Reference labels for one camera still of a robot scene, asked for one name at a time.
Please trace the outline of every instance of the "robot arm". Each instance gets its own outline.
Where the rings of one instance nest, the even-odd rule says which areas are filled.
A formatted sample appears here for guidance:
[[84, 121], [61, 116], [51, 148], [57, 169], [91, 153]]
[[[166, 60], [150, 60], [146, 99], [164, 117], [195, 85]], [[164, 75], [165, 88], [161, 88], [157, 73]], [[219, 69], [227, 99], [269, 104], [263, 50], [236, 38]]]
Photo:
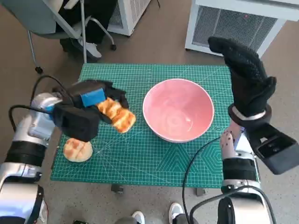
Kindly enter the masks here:
[[19, 123], [12, 145], [0, 167], [0, 224], [34, 223], [43, 203], [43, 188], [36, 182], [42, 176], [45, 150], [55, 126], [69, 137], [89, 141], [97, 135], [100, 120], [110, 119], [94, 106], [107, 97], [128, 108], [125, 91], [111, 82], [86, 80], [64, 92], [42, 93], [31, 106], [50, 113], [30, 111]]
[[[267, 100], [276, 78], [267, 77], [258, 55], [235, 41], [209, 38], [210, 49], [222, 53], [230, 69], [234, 103], [228, 108], [230, 126], [221, 135], [222, 192], [246, 185], [261, 188], [256, 155], [274, 173], [299, 165], [297, 142], [269, 124]], [[218, 224], [270, 224], [263, 196], [243, 188], [220, 200]]]

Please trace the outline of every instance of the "black cable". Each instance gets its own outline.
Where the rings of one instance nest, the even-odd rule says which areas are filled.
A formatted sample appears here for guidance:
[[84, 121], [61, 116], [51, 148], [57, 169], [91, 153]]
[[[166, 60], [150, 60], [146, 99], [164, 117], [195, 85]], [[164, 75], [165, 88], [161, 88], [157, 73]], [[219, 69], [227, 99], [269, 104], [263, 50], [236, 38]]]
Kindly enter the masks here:
[[51, 79], [55, 80], [55, 81], [61, 86], [61, 88], [66, 92], [66, 94], [68, 95], [68, 97], [69, 97], [71, 103], [74, 104], [74, 103], [73, 103], [73, 100], [72, 100], [72, 98], [71, 98], [70, 93], [67, 91], [67, 89], [64, 87], [64, 85], [62, 85], [62, 83], [61, 83], [58, 79], [56, 79], [56, 78], [53, 77], [53, 76], [42, 75], [42, 76], [40, 76], [40, 77], [37, 79], [36, 83], [35, 83], [34, 86], [33, 86], [32, 93], [31, 93], [31, 98], [30, 98], [30, 105], [31, 105], [31, 103], [32, 103], [32, 100], [34, 99], [35, 94], [36, 94], [36, 88], [37, 88], [38, 84], [39, 84], [40, 81], [42, 81], [44, 78], [51, 78]]
[[265, 199], [265, 201], [266, 201], [266, 203], [268, 205], [268, 208], [269, 208], [269, 211], [270, 211], [270, 215], [271, 215], [271, 218], [272, 218], [272, 222], [273, 222], [273, 224], [276, 224], [277, 222], [276, 222], [276, 219], [275, 219], [275, 216], [274, 216], [274, 211], [273, 211], [273, 208], [272, 208], [272, 206], [270, 204], [270, 201], [269, 201], [268, 197], [266, 196], [266, 194], [261, 189], [255, 187], [255, 186], [250, 186], [250, 185], [245, 185], [245, 186], [239, 187], [239, 188], [234, 189], [234, 190], [232, 190], [232, 191], [230, 191], [228, 193], [217, 195], [217, 196], [211, 197], [209, 199], [206, 199], [206, 200], [198, 203], [190, 211], [190, 221], [191, 221], [191, 224], [194, 224], [193, 213], [196, 211], [196, 209], [198, 209], [199, 207], [201, 207], [201, 206], [203, 206], [203, 205], [205, 205], [205, 204], [207, 204], [209, 202], [212, 202], [212, 201], [215, 201], [215, 200], [218, 200], [218, 199], [230, 196], [232, 194], [235, 194], [238, 191], [240, 191], [242, 189], [245, 189], [245, 188], [254, 189], [254, 190], [256, 190], [257, 192], [259, 192], [263, 196], [263, 198]]
[[186, 207], [186, 202], [185, 202], [185, 186], [186, 186], [186, 182], [187, 182], [187, 177], [188, 177], [188, 174], [190, 172], [190, 169], [191, 169], [191, 166], [194, 162], [194, 160], [196, 159], [197, 155], [207, 146], [209, 145], [210, 143], [218, 140], [220, 137], [216, 138], [216, 139], [213, 139], [211, 141], [209, 141], [208, 143], [206, 143], [204, 146], [202, 146], [197, 152], [196, 154], [193, 156], [191, 162], [189, 163], [189, 166], [185, 172], [185, 176], [184, 176], [184, 180], [183, 180], [183, 191], [182, 191], [182, 198], [183, 198], [183, 207], [184, 207], [184, 211], [185, 211], [185, 215], [186, 215], [186, 218], [187, 218], [187, 221], [188, 221], [188, 224], [191, 224], [190, 222], [190, 218], [189, 218], [189, 215], [188, 215], [188, 210], [187, 210], [187, 207]]
[[51, 112], [49, 112], [49, 111], [45, 111], [43, 109], [35, 108], [35, 107], [32, 107], [32, 106], [13, 105], [8, 110], [8, 116], [9, 116], [9, 120], [10, 120], [11, 126], [13, 127], [14, 132], [16, 130], [16, 126], [15, 126], [15, 122], [14, 122], [14, 118], [13, 118], [13, 110], [15, 108], [25, 108], [25, 109], [32, 110], [32, 111], [37, 111], [37, 112], [42, 112], [42, 113], [46, 113], [46, 114], [51, 114]]

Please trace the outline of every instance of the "bowl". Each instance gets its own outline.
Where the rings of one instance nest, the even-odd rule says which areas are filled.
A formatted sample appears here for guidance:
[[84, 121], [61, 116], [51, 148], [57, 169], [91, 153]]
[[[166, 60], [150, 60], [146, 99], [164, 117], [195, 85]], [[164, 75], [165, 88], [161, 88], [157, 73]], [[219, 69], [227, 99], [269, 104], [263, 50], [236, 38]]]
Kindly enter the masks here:
[[192, 141], [205, 133], [214, 118], [209, 94], [198, 84], [181, 78], [156, 84], [143, 101], [148, 126], [166, 141]]

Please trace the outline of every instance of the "black glove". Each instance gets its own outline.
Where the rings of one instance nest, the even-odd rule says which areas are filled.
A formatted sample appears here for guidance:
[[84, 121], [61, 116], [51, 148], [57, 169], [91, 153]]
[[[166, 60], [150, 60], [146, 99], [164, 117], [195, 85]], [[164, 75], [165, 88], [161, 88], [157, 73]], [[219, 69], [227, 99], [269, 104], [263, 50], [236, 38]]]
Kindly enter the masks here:
[[90, 106], [84, 109], [80, 95], [102, 88], [104, 90], [106, 98], [109, 97], [113, 100], [117, 100], [120, 102], [123, 108], [128, 109], [129, 105], [125, 96], [126, 92], [120, 89], [116, 89], [112, 87], [112, 85], [113, 83], [109, 81], [92, 79], [75, 83], [67, 89], [68, 93], [71, 95], [72, 102], [70, 102], [70, 97], [60, 86], [53, 88], [53, 92], [59, 92], [62, 95], [64, 104], [73, 104], [73, 106], [78, 109], [97, 112], [100, 117], [100, 120], [104, 121], [105, 123], [111, 124], [112, 120], [105, 114], [101, 113], [96, 106]]
[[232, 39], [210, 37], [210, 50], [223, 54], [229, 67], [234, 105], [244, 116], [250, 117], [265, 110], [273, 95], [275, 77], [267, 77], [256, 52]]

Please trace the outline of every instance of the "bread roll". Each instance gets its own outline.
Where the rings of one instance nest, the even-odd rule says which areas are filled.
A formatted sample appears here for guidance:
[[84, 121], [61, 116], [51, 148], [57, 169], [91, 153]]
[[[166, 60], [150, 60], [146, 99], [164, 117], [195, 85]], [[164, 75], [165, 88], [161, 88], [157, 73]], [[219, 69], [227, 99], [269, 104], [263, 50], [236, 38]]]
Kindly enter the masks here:
[[112, 120], [113, 126], [120, 133], [125, 133], [133, 126], [136, 116], [128, 109], [122, 108], [117, 101], [107, 98], [104, 102], [97, 104], [99, 111]]
[[93, 147], [90, 142], [68, 139], [64, 145], [64, 156], [72, 162], [85, 162], [92, 154]]

